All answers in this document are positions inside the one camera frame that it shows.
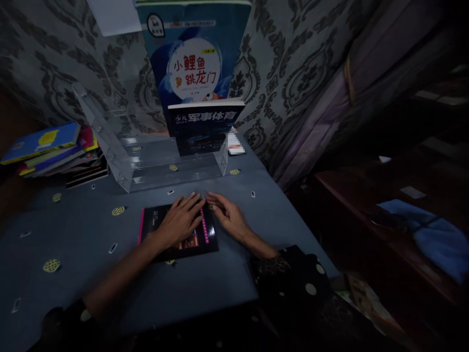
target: finger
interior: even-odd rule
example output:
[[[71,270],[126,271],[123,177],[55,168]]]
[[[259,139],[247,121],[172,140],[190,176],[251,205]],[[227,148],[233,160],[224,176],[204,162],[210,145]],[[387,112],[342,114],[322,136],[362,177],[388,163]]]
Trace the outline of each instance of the finger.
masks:
[[[223,224],[226,221],[229,221],[229,219],[223,214],[221,209],[219,207],[217,207],[216,205],[214,205],[212,207],[212,210],[215,213],[215,216],[218,218],[218,220],[220,221],[221,224]]]
[[[218,200],[207,199],[207,203],[208,203],[208,204],[211,204],[211,205],[216,205],[217,207],[220,207],[220,208],[222,208],[222,209],[225,209],[225,207],[223,206],[223,204],[220,203]]]
[[[195,192],[192,192],[191,194],[189,194],[189,196],[188,196],[186,199],[184,199],[184,200],[181,202],[181,204],[179,204],[179,208],[184,208],[184,206],[187,204],[187,202],[188,202],[189,200],[191,200],[194,196],[195,196]]]
[[[171,209],[176,208],[176,207],[178,206],[179,202],[180,202],[183,198],[184,198],[183,196],[178,197],[178,199],[176,199],[176,201],[172,204]]]
[[[184,209],[186,210],[189,210],[191,209],[194,204],[196,204],[198,202],[198,200],[200,199],[200,193],[198,195],[196,195],[195,197],[191,198],[186,205],[184,205]]]
[[[191,226],[190,226],[190,228],[189,228],[189,231],[190,231],[191,233],[194,232],[194,230],[195,230],[196,227],[200,224],[201,221],[202,221],[202,215],[196,217],[196,218],[192,221]]]
[[[234,205],[234,203],[232,203],[228,198],[226,198],[224,195],[220,193],[213,193],[213,192],[207,191],[207,194],[211,196],[212,198],[216,198],[216,200],[218,200],[220,203],[223,204],[225,209],[228,209],[230,206]]]
[[[200,211],[200,209],[202,209],[202,207],[204,206],[205,202],[206,202],[206,200],[203,199],[203,200],[201,200],[198,204],[194,205],[194,208],[192,208],[192,209],[189,211],[189,214],[194,217],[195,214],[197,214],[197,213]]]

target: left hand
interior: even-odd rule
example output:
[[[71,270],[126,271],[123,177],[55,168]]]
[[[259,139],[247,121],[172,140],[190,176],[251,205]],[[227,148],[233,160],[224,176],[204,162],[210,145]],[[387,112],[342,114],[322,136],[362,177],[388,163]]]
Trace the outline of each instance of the left hand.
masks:
[[[206,200],[203,199],[196,204],[200,194],[195,195],[195,192],[186,199],[183,198],[181,196],[173,203],[160,227],[147,236],[146,242],[157,244],[163,251],[177,246],[194,232],[202,221],[202,216],[194,217],[200,212]]]

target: gray tablecloth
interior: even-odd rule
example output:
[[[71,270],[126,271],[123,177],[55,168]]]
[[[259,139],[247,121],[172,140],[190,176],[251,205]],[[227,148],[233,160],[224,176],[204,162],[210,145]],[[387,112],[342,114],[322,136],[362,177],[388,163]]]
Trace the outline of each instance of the gray tablecloth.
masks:
[[[237,203],[252,229],[277,248],[298,245],[316,254],[329,277],[339,273],[254,153],[230,156],[238,175],[127,194],[112,176],[66,190],[42,190],[29,209],[12,219],[0,239],[0,341],[3,351],[24,351],[40,337],[41,320],[53,307],[67,307],[90,289],[136,245],[142,208],[169,204],[192,191],[223,193]],[[62,194],[53,203],[55,193]],[[127,209],[119,216],[114,208]],[[31,234],[20,238],[20,234]],[[215,221],[219,251],[179,259],[175,268],[152,264],[123,306],[120,333],[160,327],[255,300],[247,266],[249,253]],[[111,246],[117,247],[109,254]],[[49,259],[61,262],[43,271]],[[21,298],[19,310],[11,313]]]

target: damask pattern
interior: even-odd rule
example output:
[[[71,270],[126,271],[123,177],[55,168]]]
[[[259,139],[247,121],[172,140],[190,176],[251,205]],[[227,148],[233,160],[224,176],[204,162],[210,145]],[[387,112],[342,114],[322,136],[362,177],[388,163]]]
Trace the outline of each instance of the damask pattern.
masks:
[[[246,102],[235,126],[266,165],[377,3],[254,1],[229,96]],[[166,129],[141,33],[103,37],[86,0],[3,0],[0,29],[0,86],[46,125],[86,125],[80,81],[120,136]]]

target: pink book edge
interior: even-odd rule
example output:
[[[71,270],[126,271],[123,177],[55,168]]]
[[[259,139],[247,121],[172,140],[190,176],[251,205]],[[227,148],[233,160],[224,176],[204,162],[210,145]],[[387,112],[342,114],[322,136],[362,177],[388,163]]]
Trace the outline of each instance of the pink book edge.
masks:
[[[143,230],[143,215],[145,214],[145,209],[142,209],[142,219],[140,220],[140,234],[138,235],[138,243],[137,245],[140,245],[140,242],[142,240],[142,230]]]

